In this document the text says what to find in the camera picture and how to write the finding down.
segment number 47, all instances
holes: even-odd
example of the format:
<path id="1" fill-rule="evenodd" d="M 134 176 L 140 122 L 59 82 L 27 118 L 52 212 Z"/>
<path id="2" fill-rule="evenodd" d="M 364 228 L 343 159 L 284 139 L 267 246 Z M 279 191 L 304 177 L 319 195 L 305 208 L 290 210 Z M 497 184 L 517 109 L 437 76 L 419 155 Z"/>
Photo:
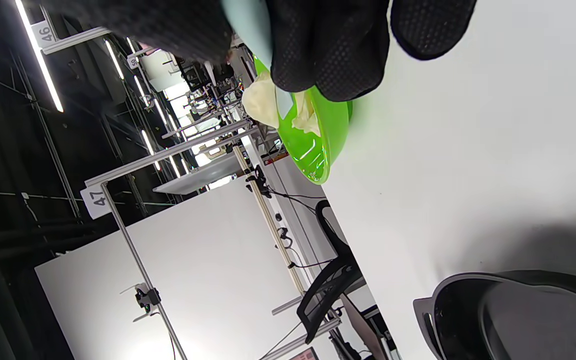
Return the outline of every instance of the number 47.
<path id="1" fill-rule="evenodd" d="M 103 192 L 96 193 L 96 192 L 90 191 L 90 199 L 94 200 L 93 201 L 94 205 L 99 205 L 100 207 L 103 207 L 104 205 L 106 205 L 106 198 L 105 198 Z"/>

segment number sign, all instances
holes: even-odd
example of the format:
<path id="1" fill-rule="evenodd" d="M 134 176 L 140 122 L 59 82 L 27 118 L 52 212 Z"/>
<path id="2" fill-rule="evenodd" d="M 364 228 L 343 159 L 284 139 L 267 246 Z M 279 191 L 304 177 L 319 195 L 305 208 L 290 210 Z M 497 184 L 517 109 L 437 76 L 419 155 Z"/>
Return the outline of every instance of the number sign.
<path id="1" fill-rule="evenodd" d="M 108 205 L 108 199 L 101 189 L 101 185 L 86 187 L 80 193 L 92 219 L 110 213 L 110 205 Z"/>
<path id="2" fill-rule="evenodd" d="M 139 59 L 137 58 L 137 56 L 128 57 L 128 67 L 130 69 L 137 69 L 138 66 L 139 66 Z"/>
<path id="3" fill-rule="evenodd" d="M 55 34 L 53 34 L 53 30 L 51 30 L 48 21 L 46 20 L 34 23 L 30 28 L 32 29 L 32 34 L 34 34 L 34 38 L 37 39 L 37 44 L 41 49 L 59 41 Z"/>

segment number 46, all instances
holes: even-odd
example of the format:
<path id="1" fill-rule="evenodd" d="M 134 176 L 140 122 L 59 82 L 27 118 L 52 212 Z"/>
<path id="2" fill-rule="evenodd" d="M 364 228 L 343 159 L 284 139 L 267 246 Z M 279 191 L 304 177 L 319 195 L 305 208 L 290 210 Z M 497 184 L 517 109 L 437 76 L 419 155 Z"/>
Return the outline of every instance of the number 46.
<path id="1" fill-rule="evenodd" d="M 45 35 L 41 37 L 42 40 L 53 41 L 53 34 L 50 31 L 50 27 L 46 26 L 43 29 L 39 29 L 39 35 Z"/>

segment gray plastic container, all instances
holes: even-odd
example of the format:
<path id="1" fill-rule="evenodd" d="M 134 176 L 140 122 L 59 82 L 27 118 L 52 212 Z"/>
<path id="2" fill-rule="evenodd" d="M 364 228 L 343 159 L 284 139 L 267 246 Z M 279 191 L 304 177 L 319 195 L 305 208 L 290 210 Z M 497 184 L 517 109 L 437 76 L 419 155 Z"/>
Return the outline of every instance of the gray plastic container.
<path id="1" fill-rule="evenodd" d="M 413 301 L 438 360 L 576 360 L 576 276 L 462 273 Z"/>

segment ceiling light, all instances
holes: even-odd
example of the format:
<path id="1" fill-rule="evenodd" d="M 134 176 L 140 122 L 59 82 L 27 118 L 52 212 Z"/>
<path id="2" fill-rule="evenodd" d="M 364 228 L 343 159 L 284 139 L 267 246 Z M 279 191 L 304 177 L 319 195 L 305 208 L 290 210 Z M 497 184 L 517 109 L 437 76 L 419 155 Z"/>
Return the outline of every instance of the ceiling light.
<path id="1" fill-rule="evenodd" d="M 166 126 L 166 116 L 164 116 L 164 111 L 162 110 L 162 107 L 160 106 L 160 101 L 157 100 L 157 98 L 155 98 L 155 106 L 157 107 L 157 111 L 159 112 L 159 116 L 161 116 L 161 121 L 164 122 L 164 126 Z"/>
<path id="2" fill-rule="evenodd" d="M 168 114 L 168 118 L 170 119 L 170 124 L 172 124 L 172 130 L 175 130 L 175 131 L 176 131 L 176 130 L 177 130 L 177 125 L 176 125 L 175 121 L 173 120 L 172 115 L 171 115 L 171 114 Z M 181 131 L 178 131 L 178 132 L 176 133 L 176 137 L 178 137 L 178 138 L 181 137 L 181 135 L 179 134 L 180 132 L 181 132 Z"/>
<path id="3" fill-rule="evenodd" d="M 141 136 L 143 137 L 143 141 L 146 143 L 146 146 L 148 147 L 148 151 L 150 151 L 150 155 L 155 155 L 155 152 L 153 151 L 153 146 L 151 145 L 151 141 L 148 139 L 148 135 L 146 134 L 146 130 L 141 130 Z M 162 170 L 162 167 L 160 166 L 160 163 L 158 161 L 155 161 L 155 168 L 157 168 L 157 170 Z"/>
<path id="4" fill-rule="evenodd" d="M 117 73 L 119 73 L 119 77 L 121 80 L 124 79 L 124 74 L 122 73 L 122 69 L 119 68 L 119 63 L 117 62 L 117 57 L 115 56 L 115 52 L 113 51 L 113 47 L 110 46 L 110 43 L 107 39 L 103 39 L 105 42 L 105 47 L 108 48 L 108 53 L 110 53 L 110 57 L 112 58 L 112 63 L 114 63 L 114 67 L 117 69 Z"/>
<path id="5" fill-rule="evenodd" d="M 130 38 L 126 37 L 126 40 L 128 41 L 128 46 L 130 46 L 130 51 L 132 51 L 133 54 L 135 54 L 135 46 L 133 46 L 133 42 L 130 41 Z"/>
<path id="6" fill-rule="evenodd" d="M 185 173 L 190 174 L 190 171 L 188 171 L 188 166 L 186 166 L 186 160 L 184 159 L 183 155 L 181 156 L 181 165 L 183 166 L 183 170 L 185 170 Z"/>
<path id="7" fill-rule="evenodd" d="M 179 169 L 177 168 L 177 164 L 175 164 L 175 160 L 173 160 L 172 155 L 170 155 L 169 159 L 170 164 L 172 164 L 172 169 L 174 169 L 174 175 L 176 175 L 177 178 L 181 178 L 181 174 L 179 173 Z"/>
<path id="8" fill-rule="evenodd" d="M 142 89 L 142 84 L 139 83 L 139 77 L 137 77 L 137 75 L 134 76 L 134 82 L 137 83 L 137 88 L 139 89 L 139 94 L 141 94 L 141 97 L 145 98 L 146 94 L 144 93 L 144 89 Z"/>
<path id="9" fill-rule="evenodd" d="M 14 0 L 14 3 L 16 4 L 16 8 L 19 10 L 19 16 L 21 16 L 21 22 L 23 23 L 23 27 L 25 27 L 26 34 L 28 34 L 28 39 L 30 40 L 30 46 L 32 47 L 32 52 L 34 52 L 34 56 L 37 58 L 37 62 L 39 63 L 39 68 L 41 69 L 43 79 L 46 81 L 46 85 L 48 85 L 48 91 L 50 92 L 50 96 L 52 96 L 54 106 L 55 108 L 57 108 L 58 112 L 62 113 L 64 112 L 64 108 L 62 107 L 62 101 L 59 100 L 59 95 L 57 95 L 57 89 L 55 89 L 53 79 L 50 77 L 50 73 L 48 72 L 48 67 L 46 66 L 46 60 L 44 59 L 44 55 L 42 54 L 41 48 L 39 48 L 39 44 L 37 43 L 35 35 L 33 35 L 33 30 L 30 27 L 30 20 L 28 19 L 28 14 L 26 14 L 26 10 L 24 9 L 24 5 L 21 3 L 21 0 Z"/>

